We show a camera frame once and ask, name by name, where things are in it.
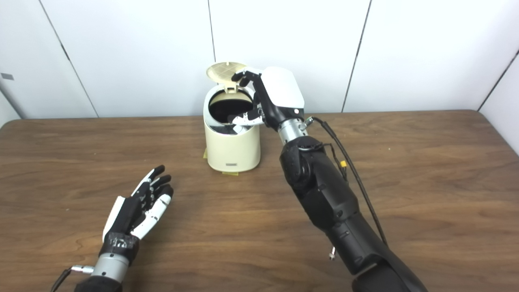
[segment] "white robotic finger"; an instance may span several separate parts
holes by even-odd
[[[153,204],[153,207],[144,213],[146,218],[141,222],[137,227],[135,227],[130,234],[133,236],[142,239],[148,232],[157,224],[164,211],[168,207],[171,202],[171,196],[162,195],[157,199],[157,201]]]

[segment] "black cable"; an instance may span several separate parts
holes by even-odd
[[[350,165],[351,172],[353,173],[353,176],[355,176],[355,180],[357,180],[357,183],[359,184],[360,191],[362,192],[362,196],[366,200],[367,207],[370,210],[373,220],[375,221],[375,225],[377,226],[378,233],[380,234],[380,239],[387,246],[388,242],[386,240],[386,236],[384,235],[384,231],[382,230],[382,226],[380,225],[380,221],[378,220],[377,214],[375,213],[375,209],[373,208],[373,205],[371,204],[370,198],[368,197],[366,189],[364,188],[364,184],[362,183],[359,173],[357,172],[357,170],[355,169],[355,166],[353,165],[353,161],[351,161],[350,156],[346,152],[346,149],[344,149],[343,145],[337,138],[337,135],[335,134],[335,132],[333,132],[333,130],[330,128],[330,126],[328,125],[327,122],[323,122],[323,120],[316,118],[316,117],[312,117],[312,118],[314,121],[317,121],[319,124],[321,124],[323,129],[326,130],[326,132],[328,132],[328,134],[330,135],[330,137],[332,137],[332,139],[335,141],[337,146],[339,146],[339,149],[343,153],[344,158],[346,158],[346,162]]]
[[[56,290],[58,290],[58,288],[60,287],[61,283],[63,283],[63,281],[67,278],[67,276],[70,275],[71,271],[72,271],[72,267],[64,270],[63,273],[61,273],[59,278],[56,280],[56,282],[54,282],[54,285],[50,289],[50,292],[56,292]]]
[[[333,159],[335,160],[335,164],[337,164],[337,168],[340,171],[340,174],[342,175],[343,179],[348,182],[348,178],[346,177],[346,169],[340,165],[339,159],[337,159],[337,155],[335,155],[335,149],[333,148],[333,145],[331,143],[323,144],[323,146],[330,146],[332,149],[332,155]]]

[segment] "metal connector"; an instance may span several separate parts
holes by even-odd
[[[306,128],[308,128],[313,123],[313,117],[309,117],[305,120],[303,124],[299,125],[299,130],[304,131]]]
[[[82,266],[80,264],[77,264],[75,266],[72,266],[71,268],[72,271],[74,272],[79,272],[79,273],[83,273],[83,274],[91,274],[94,272],[94,267],[92,266]]]
[[[330,261],[335,260],[335,246],[332,246],[332,251],[328,254]]]

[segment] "black forearm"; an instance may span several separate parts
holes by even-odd
[[[364,281],[372,277],[392,277],[394,287],[388,287],[391,283],[386,279],[381,286],[370,286],[371,291],[427,291],[366,222],[357,197],[322,143],[309,136],[294,139],[283,148],[280,161],[309,219],[327,235],[350,273],[356,275],[369,268],[359,277],[362,283],[356,283],[357,291],[368,291],[362,287],[368,287]]]

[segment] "fingertip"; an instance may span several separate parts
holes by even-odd
[[[164,185],[164,188],[160,192],[159,196],[168,195],[171,197],[171,196],[173,196],[173,193],[174,193],[173,188],[169,184],[166,184],[166,185]]]

